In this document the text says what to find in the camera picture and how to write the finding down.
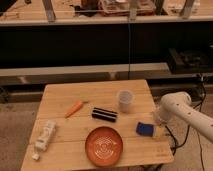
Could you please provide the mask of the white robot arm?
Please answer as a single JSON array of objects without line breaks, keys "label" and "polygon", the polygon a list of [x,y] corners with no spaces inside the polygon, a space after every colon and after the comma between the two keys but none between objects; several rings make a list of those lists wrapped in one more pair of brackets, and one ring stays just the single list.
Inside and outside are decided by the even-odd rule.
[{"label": "white robot arm", "polygon": [[213,143],[213,118],[195,110],[191,103],[191,97],[187,92],[162,96],[159,106],[153,111],[156,124],[166,125],[172,116],[177,116]]}]

